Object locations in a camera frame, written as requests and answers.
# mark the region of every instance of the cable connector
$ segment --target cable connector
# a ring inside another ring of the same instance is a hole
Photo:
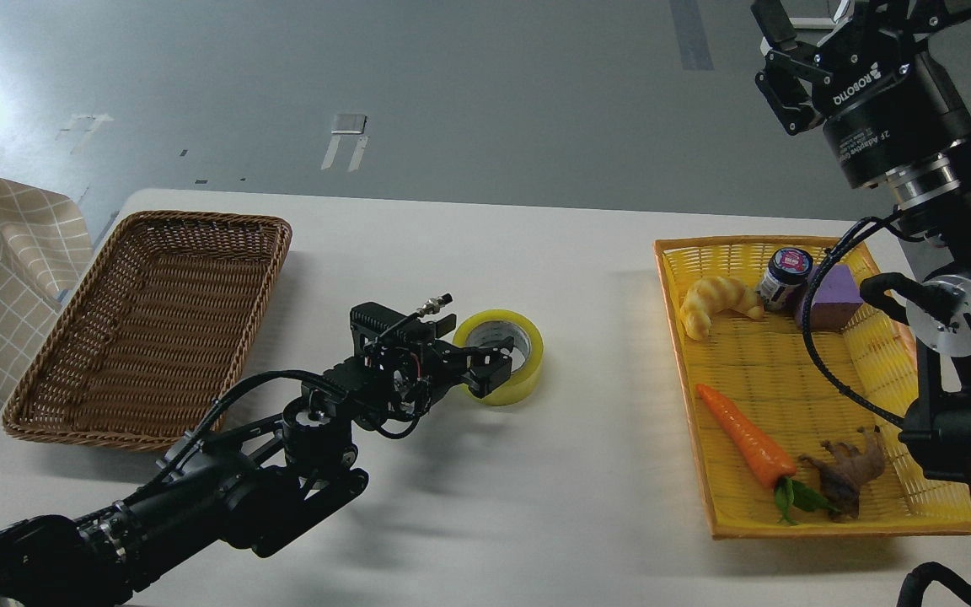
[[[448,304],[450,303],[452,303],[451,293],[445,293],[444,295],[431,297],[426,301],[424,306],[421,306],[419,309],[417,309],[416,316],[417,318],[421,318],[422,316],[425,316],[428,314],[436,314],[437,312],[440,311],[441,308],[443,308],[444,306],[448,306]]]

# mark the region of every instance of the jar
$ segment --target jar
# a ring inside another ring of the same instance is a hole
[[[806,250],[793,246],[775,250],[770,261],[766,262],[763,280],[755,288],[763,299],[764,307],[771,311],[785,308],[790,293],[808,280],[812,266],[812,255]]]

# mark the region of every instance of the yellow tape roll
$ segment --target yellow tape roll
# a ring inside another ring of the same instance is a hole
[[[545,353],[542,334],[539,333],[539,327],[534,326],[525,316],[510,310],[479,312],[463,321],[455,330],[452,342],[459,348],[482,346],[508,337],[515,341],[516,346],[516,351],[512,353],[512,377],[500,388],[490,392],[485,399],[471,395],[479,402],[487,405],[510,405],[531,395],[539,384],[539,376],[542,375],[542,355]],[[516,352],[523,354],[523,364],[518,368]]]

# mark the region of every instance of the gray floor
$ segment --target gray floor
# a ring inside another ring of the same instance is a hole
[[[79,200],[93,235],[146,187],[886,212],[779,128],[758,43],[736,0],[3,1],[0,176]],[[932,46],[971,108],[971,22]],[[369,115],[353,172],[355,137],[321,169],[339,112]]]

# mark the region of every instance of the purple block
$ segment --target purple block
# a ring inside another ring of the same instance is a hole
[[[802,293],[797,297],[797,310],[793,312],[797,327],[801,326],[801,302]],[[848,266],[833,266],[826,272],[812,302],[812,330],[843,330],[856,308],[863,303]]]

